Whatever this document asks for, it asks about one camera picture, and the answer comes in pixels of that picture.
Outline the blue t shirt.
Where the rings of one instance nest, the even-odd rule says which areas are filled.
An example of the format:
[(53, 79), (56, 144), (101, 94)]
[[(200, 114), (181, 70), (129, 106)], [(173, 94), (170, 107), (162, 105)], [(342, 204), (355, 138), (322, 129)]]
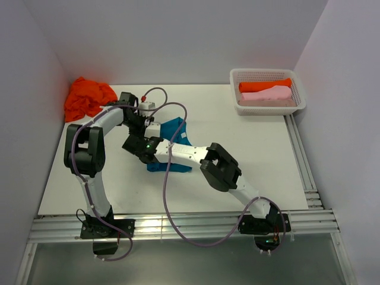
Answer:
[[(177, 129), (181, 126), (180, 131), (176, 134), (173, 142), (183, 145), (191, 145), (186, 133), (186, 123), (183, 122), (181, 117), (177, 117), (170, 121), (161, 124), (160, 136), (164, 139), (171, 140)], [(165, 172), (167, 169), (167, 163), (150, 163), (147, 165), (149, 172)], [(170, 172), (186, 173), (190, 172), (192, 167), (182, 164), (171, 163)]]

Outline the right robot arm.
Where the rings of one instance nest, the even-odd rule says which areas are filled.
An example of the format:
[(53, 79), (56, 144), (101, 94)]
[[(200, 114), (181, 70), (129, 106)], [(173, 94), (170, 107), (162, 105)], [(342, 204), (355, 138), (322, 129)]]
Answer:
[(274, 204), (264, 199), (245, 179), (237, 160), (220, 144), (213, 142), (208, 147), (194, 147), (159, 137), (129, 135), (122, 148), (144, 164), (171, 162), (199, 168), (213, 189), (230, 193), (244, 206), (256, 199), (248, 211), (261, 230), (268, 232), (277, 225), (278, 210)]

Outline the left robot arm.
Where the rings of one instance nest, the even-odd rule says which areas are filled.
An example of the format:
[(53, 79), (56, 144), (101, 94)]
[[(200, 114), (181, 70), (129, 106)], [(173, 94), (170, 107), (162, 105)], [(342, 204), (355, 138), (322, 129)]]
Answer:
[(127, 126), (129, 135), (122, 148), (144, 164), (155, 162), (153, 147), (160, 135), (150, 116), (155, 108), (155, 104), (145, 97), (138, 99), (132, 93), (123, 92), (118, 101), (108, 103), (92, 120), (67, 127), (64, 165), (82, 185), (87, 203), (82, 221), (86, 234), (99, 237), (111, 237), (122, 232), (132, 234), (132, 222), (115, 220), (106, 197), (102, 179), (106, 161), (105, 136), (116, 126)]

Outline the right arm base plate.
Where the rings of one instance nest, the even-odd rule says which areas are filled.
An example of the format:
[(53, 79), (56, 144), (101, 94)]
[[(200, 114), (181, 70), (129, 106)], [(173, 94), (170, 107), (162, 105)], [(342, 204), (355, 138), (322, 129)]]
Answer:
[(286, 232), (290, 232), (292, 228), (287, 214), (284, 215), (284, 224), (285, 226), (279, 214), (276, 215), (275, 220), (244, 215), (237, 229), (241, 234), (246, 235), (269, 235), (270, 233), (274, 233), (275, 230), (283, 232), (283, 228), (286, 229)]

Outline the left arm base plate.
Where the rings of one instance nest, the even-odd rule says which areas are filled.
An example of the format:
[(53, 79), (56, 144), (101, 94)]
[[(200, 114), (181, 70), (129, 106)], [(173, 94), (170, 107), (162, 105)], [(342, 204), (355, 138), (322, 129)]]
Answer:
[[(133, 237), (135, 229), (135, 220), (131, 218), (116, 219), (109, 222), (113, 227), (124, 231), (129, 237)], [(108, 239), (108, 238), (125, 238), (125, 235), (117, 231), (116, 229), (101, 223), (98, 219), (94, 219), (90, 222), (85, 221), (81, 233), (80, 239)]]

